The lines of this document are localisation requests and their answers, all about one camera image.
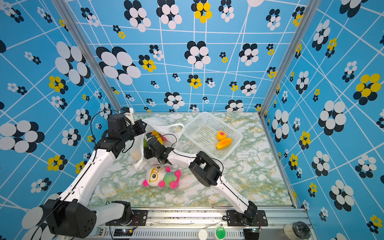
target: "plastic basket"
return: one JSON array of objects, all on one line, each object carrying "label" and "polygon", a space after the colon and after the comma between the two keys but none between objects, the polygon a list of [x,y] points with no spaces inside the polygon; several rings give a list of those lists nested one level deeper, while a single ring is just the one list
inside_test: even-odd
[{"label": "plastic basket", "polygon": [[[216,144],[219,140],[216,135],[219,131],[232,139],[231,145],[218,150]],[[243,134],[208,112],[202,112],[185,126],[184,135],[199,146],[206,154],[218,160],[224,160],[239,145]]]}]

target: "blue patterned backdrop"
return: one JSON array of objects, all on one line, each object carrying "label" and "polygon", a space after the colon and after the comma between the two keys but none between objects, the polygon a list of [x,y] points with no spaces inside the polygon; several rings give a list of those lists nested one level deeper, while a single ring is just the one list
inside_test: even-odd
[{"label": "blue patterned backdrop", "polygon": [[24,215],[84,167],[110,112],[95,117],[94,137],[91,117],[109,101],[50,0],[0,10],[0,239],[29,239]]},{"label": "blue patterned backdrop", "polygon": [[67,3],[122,106],[254,112],[308,0]]},{"label": "blue patterned backdrop", "polygon": [[384,239],[383,14],[322,0],[262,116],[319,239]]}]

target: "plastic bag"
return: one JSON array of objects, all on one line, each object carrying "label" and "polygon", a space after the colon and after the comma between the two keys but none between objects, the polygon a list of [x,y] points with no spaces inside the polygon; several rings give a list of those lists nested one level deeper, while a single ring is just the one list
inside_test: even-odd
[{"label": "plastic bag", "polygon": [[[182,123],[176,123],[172,125],[168,125],[168,123],[161,118],[146,118],[142,120],[147,124],[145,134],[139,135],[135,137],[135,142],[132,148],[129,150],[129,154],[138,162],[134,165],[135,170],[141,170],[146,164],[146,159],[144,158],[144,136],[152,131],[157,131],[161,135],[163,135],[167,141],[164,142],[164,146],[170,147],[173,143],[173,147],[177,146],[179,138],[183,134],[185,127]],[[181,126],[182,129],[179,132],[173,132],[172,127]]]}]

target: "marble surface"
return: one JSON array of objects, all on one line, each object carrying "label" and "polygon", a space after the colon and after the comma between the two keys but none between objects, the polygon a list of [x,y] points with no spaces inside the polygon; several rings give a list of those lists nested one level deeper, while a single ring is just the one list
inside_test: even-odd
[{"label": "marble surface", "polygon": [[[169,124],[188,123],[199,113],[135,113],[134,118],[159,117]],[[256,113],[213,113],[243,134],[237,148],[223,162],[224,176],[244,197],[256,205],[291,205],[272,150]],[[200,148],[184,135],[177,150],[198,153]],[[171,165],[171,171],[181,170],[179,186],[144,187],[146,170],[157,160],[147,160],[144,169],[135,171],[136,161],[128,153],[120,153],[110,165],[90,200],[89,207],[105,205],[109,200],[123,200],[132,207],[230,206],[216,190],[204,187],[188,168]]]}]

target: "plush panda toy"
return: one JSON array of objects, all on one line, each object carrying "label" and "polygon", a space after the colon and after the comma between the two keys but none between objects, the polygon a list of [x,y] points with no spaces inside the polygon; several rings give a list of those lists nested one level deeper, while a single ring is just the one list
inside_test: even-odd
[{"label": "plush panda toy", "polygon": [[161,165],[154,165],[153,168],[148,169],[143,185],[145,187],[164,187],[167,185],[170,188],[175,189],[179,184],[180,176],[180,170],[171,173],[170,167],[164,168]]}]

